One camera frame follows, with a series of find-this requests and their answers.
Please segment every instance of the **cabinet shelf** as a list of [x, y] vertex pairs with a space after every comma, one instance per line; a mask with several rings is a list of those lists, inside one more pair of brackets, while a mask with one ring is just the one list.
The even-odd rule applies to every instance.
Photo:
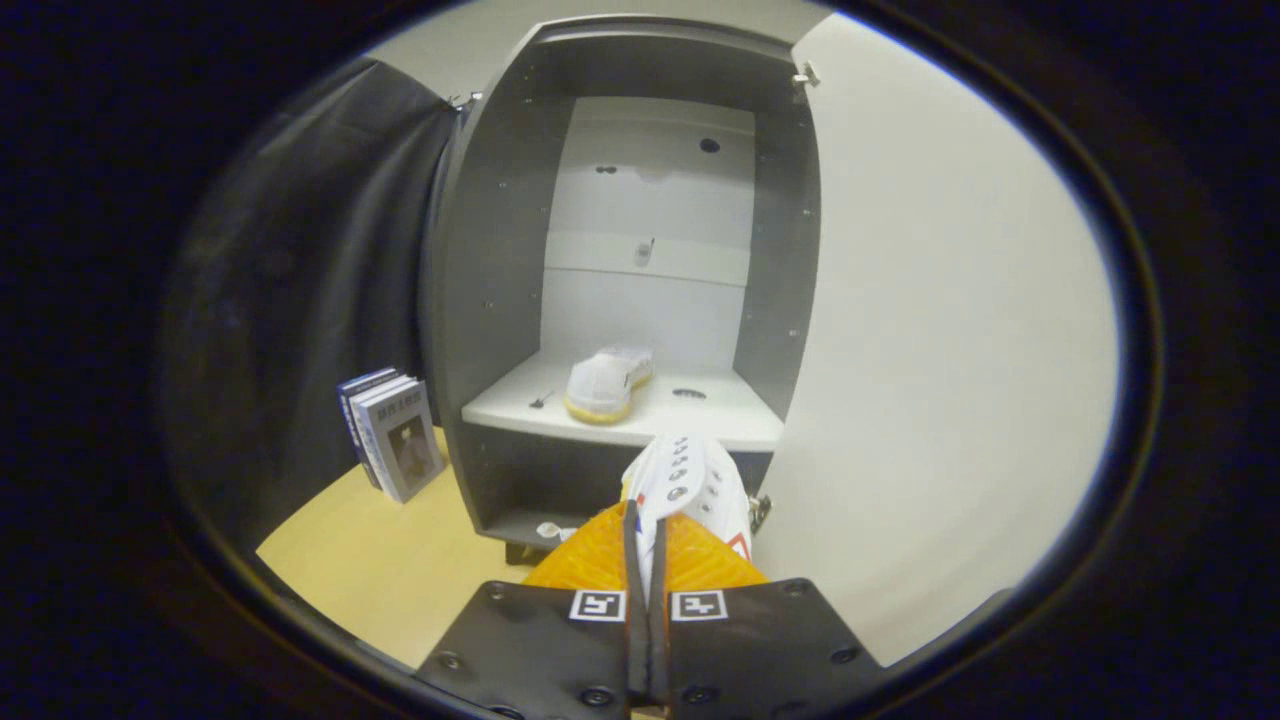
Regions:
[[[564, 409], [564, 386], [572, 361], [536, 354], [462, 407], [462, 419], [476, 425], [547, 437], [644, 447], [672, 429], [703, 432], [731, 452], [772, 452], [782, 420], [733, 370], [664, 369], [660, 357], [653, 379], [631, 396], [631, 414], [611, 425], [590, 425]], [[691, 389], [705, 398], [677, 396]], [[531, 407], [545, 397], [543, 407]]]

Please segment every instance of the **open cabinet door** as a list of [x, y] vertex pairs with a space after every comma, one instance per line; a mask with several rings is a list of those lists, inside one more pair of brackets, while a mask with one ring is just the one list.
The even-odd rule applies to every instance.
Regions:
[[1119, 328], [1094, 224], [997, 108], [840, 14], [794, 59], [817, 78], [822, 236], [755, 559], [891, 665], [1068, 527], [1108, 445]]

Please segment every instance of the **black fabric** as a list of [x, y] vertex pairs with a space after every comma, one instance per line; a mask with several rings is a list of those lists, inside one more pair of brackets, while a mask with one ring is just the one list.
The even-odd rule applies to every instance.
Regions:
[[356, 465], [338, 383], [426, 375], [416, 284], [454, 114], [356, 60], [265, 123], [191, 227], [157, 401], [175, 479], [244, 552]]

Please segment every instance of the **white sneaker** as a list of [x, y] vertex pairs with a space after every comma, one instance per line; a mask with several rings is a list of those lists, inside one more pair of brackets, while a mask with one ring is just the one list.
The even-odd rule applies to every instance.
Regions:
[[631, 389], [652, 377], [652, 350], [607, 347], [570, 370], [564, 407], [584, 423], [617, 423], [631, 413]]
[[631, 387], [637, 388], [653, 377], [653, 348], [640, 345], [611, 345], [599, 354], [621, 357], [631, 365]]

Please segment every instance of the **stack of books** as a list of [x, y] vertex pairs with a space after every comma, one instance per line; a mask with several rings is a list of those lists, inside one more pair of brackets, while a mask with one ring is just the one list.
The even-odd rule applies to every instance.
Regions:
[[369, 483], [396, 502], [444, 469], [422, 380], [383, 368], [338, 386], [338, 404]]

